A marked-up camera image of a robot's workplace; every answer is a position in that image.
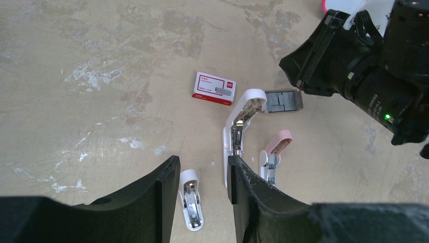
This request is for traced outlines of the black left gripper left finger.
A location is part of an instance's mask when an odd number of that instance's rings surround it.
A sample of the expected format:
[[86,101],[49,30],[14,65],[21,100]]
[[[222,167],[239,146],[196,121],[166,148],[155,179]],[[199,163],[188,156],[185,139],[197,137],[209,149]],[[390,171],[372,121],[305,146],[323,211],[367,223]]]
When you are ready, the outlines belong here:
[[169,242],[180,159],[91,204],[44,196],[1,197],[1,242]]

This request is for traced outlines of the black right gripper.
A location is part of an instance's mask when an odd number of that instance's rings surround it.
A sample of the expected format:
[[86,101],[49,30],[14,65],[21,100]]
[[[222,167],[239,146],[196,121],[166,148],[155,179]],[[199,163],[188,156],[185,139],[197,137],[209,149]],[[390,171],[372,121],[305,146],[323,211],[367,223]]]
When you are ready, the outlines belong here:
[[344,95],[345,81],[354,67],[373,55],[382,37],[358,22],[358,29],[343,29],[349,14],[328,10],[310,37],[280,60],[279,67],[294,87],[309,95]]

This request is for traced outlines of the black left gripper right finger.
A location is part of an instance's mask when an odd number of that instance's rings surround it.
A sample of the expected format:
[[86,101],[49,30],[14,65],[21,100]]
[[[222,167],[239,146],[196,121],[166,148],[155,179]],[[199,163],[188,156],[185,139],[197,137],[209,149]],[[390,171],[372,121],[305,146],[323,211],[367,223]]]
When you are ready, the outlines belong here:
[[428,242],[428,206],[385,203],[308,205],[228,157],[228,197],[238,242]]

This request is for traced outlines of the long white stapler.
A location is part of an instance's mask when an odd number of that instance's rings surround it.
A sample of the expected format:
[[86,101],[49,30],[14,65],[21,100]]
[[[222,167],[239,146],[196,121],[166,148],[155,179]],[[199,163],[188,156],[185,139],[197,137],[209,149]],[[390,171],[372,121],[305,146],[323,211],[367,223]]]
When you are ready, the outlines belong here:
[[243,153],[243,134],[254,116],[266,108],[267,96],[261,89],[248,89],[237,101],[223,128],[224,186],[228,186],[228,157]]

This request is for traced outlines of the red white staple box sleeve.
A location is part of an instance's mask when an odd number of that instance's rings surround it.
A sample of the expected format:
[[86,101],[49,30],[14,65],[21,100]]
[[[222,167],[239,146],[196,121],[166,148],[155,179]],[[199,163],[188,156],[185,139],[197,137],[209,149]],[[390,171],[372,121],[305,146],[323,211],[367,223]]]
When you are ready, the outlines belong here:
[[234,101],[236,82],[204,72],[196,72],[193,98],[230,106]]

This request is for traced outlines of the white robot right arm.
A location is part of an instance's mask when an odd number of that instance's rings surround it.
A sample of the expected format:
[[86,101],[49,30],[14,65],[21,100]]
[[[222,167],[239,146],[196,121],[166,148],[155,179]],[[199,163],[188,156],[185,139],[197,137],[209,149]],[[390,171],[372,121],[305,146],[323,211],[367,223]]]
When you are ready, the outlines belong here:
[[279,66],[306,94],[351,101],[393,133],[392,145],[427,142],[428,1],[329,9]]

